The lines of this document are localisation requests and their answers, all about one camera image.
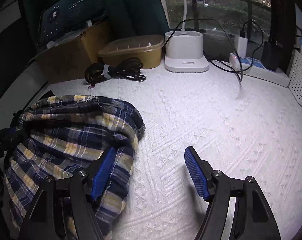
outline power strip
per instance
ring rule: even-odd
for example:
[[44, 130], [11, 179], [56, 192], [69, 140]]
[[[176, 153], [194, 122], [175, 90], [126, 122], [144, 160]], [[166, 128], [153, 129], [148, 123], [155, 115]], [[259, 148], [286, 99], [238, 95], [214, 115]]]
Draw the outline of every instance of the power strip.
[[[252, 58], [240, 58], [242, 63], [242, 69], [246, 69], [251, 65]], [[240, 71], [240, 63], [237, 56], [230, 53], [230, 65], [236, 70]], [[265, 68], [261, 61], [253, 59], [253, 66], [243, 72], [244, 75], [260, 78], [283, 87], [288, 87], [290, 79], [287, 75], [280, 69], [277, 68], [276, 71], [269, 70]]]

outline checkered fabric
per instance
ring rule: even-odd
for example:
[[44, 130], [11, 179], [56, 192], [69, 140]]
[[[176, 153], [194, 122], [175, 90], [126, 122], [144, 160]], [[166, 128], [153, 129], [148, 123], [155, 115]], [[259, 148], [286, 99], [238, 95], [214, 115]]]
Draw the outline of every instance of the checkered fabric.
[[[48, 175], [71, 177], [100, 157], [107, 146], [117, 150], [110, 182], [95, 216], [104, 236], [125, 207], [131, 168], [145, 125], [128, 102], [94, 96], [42, 99], [19, 118], [17, 129], [30, 131], [5, 172], [14, 225], [21, 228], [40, 182]], [[72, 231], [73, 221], [69, 221]]]

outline railing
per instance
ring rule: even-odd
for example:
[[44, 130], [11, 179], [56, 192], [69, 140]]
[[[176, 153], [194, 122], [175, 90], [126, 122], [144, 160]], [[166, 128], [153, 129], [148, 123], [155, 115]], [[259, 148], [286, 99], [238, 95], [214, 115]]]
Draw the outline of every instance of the railing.
[[[243, 1], [246, 2], [248, 5], [248, 29], [247, 29], [247, 38], [250, 41], [251, 40], [251, 34], [252, 34], [252, 6], [255, 5], [259, 8], [262, 8], [264, 10], [267, 10], [269, 12], [271, 12], [271, 8], [259, 3], [259, 2], [255, 2], [255, 1], [251, 1], [251, 0], [239, 0], [239, 1]], [[192, 14], [193, 14], [193, 18], [194, 20], [194, 30], [195, 31], [205, 31], [203, 29], [199, 28], [199, 14], [198, 14], [198, 10], [197, 10], [197, 0], [192, 0]]]

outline textured white cloth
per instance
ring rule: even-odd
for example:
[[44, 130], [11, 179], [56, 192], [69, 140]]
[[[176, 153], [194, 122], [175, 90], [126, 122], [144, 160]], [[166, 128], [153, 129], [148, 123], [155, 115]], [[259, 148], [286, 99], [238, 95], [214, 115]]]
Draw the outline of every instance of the textured white cloth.
[[[205, 73], [171, 73], [162, 63], [142, 74], [142, 83], [111, 79], [88, 89], [81, 79], [48, 88], [57, 96], [120, 98], [142, 115], [146, 132], [113, 238], [194, 239], [207, 204], [184, 164], [184, 150], [193, 146], [229, 177], [254, 176], [282, 240], [290, 240], [302, 225], [302, 107], [289, 89], [249, 76], [239, 85], [212, 65]], [[232, 198], [222, 239], [234, 207]]]

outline brown box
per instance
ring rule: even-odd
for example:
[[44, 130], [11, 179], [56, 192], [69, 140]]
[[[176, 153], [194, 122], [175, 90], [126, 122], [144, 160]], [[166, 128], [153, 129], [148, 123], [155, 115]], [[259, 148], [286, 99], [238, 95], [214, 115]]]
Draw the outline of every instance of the brown box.
[[75, 38], [35, 56], [49, 83], [84, 78], [84, 71], [98, 62], [98, 51], [112, 41], [109, 22], [93, 25]]

